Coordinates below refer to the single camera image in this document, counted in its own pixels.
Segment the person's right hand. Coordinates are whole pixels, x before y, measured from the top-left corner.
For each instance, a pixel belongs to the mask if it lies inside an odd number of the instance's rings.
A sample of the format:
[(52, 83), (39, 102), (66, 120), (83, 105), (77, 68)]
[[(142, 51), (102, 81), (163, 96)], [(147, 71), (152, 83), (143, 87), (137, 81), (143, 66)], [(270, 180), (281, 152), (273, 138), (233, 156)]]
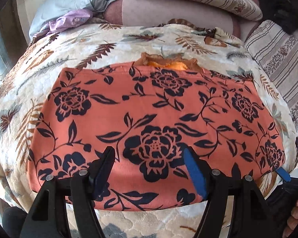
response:
[(291, 211), (290, 217), (287, 220), (287, 226), (283, 231), (282, 238), (289, 237), (297, 225), (298, 225), (298, 200), (296, 202), (295, 207)]

